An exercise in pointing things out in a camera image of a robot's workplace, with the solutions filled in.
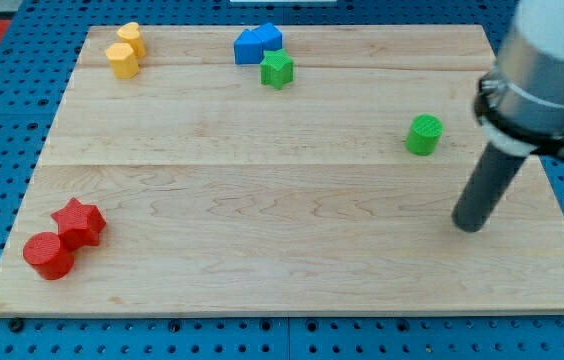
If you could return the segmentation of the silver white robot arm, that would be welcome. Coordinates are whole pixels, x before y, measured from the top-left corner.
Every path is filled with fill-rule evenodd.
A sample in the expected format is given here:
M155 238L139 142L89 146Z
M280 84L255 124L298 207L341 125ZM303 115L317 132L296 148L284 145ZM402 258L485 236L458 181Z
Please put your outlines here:
M498 150L564 162L564 0L521 0L474 111Z

